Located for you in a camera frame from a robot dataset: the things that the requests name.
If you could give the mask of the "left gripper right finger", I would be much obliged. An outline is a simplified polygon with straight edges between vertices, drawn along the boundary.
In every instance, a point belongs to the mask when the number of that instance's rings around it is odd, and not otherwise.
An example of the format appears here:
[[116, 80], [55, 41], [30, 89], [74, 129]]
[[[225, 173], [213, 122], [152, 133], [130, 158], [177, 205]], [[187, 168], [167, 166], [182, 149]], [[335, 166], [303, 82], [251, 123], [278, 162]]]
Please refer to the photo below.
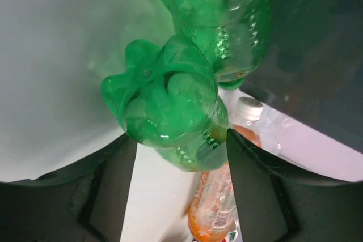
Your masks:
[[362, 240], [362, 182], [307, 171], [233, 129], [226, 144], [243, 241]]

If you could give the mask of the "green bottle with cap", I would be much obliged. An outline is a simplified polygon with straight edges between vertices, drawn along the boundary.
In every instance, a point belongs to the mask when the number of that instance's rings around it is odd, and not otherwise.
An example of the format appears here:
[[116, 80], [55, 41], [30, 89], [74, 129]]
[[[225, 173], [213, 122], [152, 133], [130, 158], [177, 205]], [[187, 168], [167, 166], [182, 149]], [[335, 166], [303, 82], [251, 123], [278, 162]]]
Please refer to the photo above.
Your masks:
[[201, 50], [182, 35], [163, 46], [134, 40], [125, 60], [126, 70], [101, 85], [123, 131], [183, 171], [225, 164], [228, 112]]

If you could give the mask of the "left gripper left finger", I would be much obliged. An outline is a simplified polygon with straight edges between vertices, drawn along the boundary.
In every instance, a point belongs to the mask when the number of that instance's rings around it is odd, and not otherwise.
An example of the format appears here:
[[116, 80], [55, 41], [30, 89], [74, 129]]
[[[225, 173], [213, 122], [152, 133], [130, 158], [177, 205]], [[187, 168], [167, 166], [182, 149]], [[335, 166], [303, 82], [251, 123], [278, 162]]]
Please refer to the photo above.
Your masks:
[[126, 135], [36, 180], [1, 184], [2, 241], [119, 241], [137, 143]]

